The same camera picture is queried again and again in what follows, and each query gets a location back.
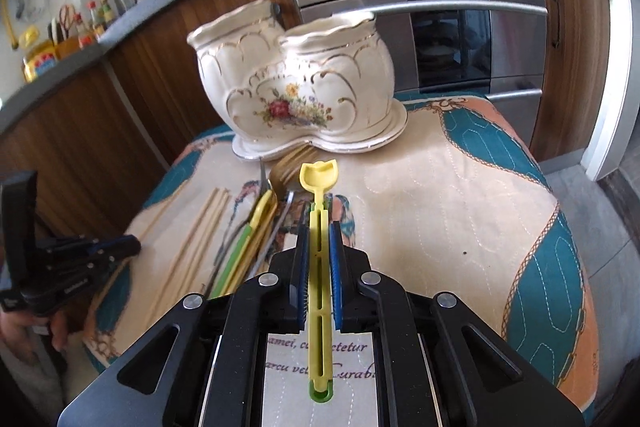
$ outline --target oven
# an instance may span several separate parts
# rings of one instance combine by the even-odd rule
[[[484,94],[530,143],[545,68],[545,0],[296,1],[304,22],[372,11],[397,92]]]

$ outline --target oven handle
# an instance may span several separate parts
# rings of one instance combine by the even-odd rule
[[[505,92],[490,92],[485,95],[491,102],[498,102],[498,100],[512,100],[514,98],[521,98],[523,96],[542,96],[542,89],[516,89],[513,91]]]
[[[378,6],[364,6],[357,10],[334,12],[334,15],[345,13],[373,12],[375,15],[395,15],[411,12],[435,12],[442,10],[499,10],[507,12],[529,13],[546,16],[546,7],[520,2],[489,1],[489,0],[421,0],[392,2]]]

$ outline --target floral painting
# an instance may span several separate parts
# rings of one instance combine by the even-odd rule
[[[327,122],[334,119],[331,107],[324,107],[316,97],[300,95],[298,84],[287,84],[285,92],[271,89],[273,100],[260,98],[264,110],[255,111],[254,115],[262,117],[269,127],[274,121],[295,126],[311,126],[326,128]]]

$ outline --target green handle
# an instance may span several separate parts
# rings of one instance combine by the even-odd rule
[[[242,251],[242,247],[244,247],[244,244],[246,243],[246,240],[251,232],[252,228],[249,225],[245,225],[244,229],[242,229],[242,233],[240,234],[238,241],[236,241],[236,245],[231,252],[231,256],[229,256],[229,260],[226,262],[225,269],[222,272],[222,275],[218,278],[218,282],[214,286],[213,290],[211,291],[211,295],[209,296],[210,299],[220,297],[220,293],[225,287],[226,281],[229,279],[229,276],[231,274],[231,270],[233,270],[234,266],[236,265],[238,257],[240,256],[240,252]]]

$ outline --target cabinet door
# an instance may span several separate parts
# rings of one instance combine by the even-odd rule
[[[609,0],[546,0],[545,79],[531,152],[538,161],[584,149],[609,61]]]

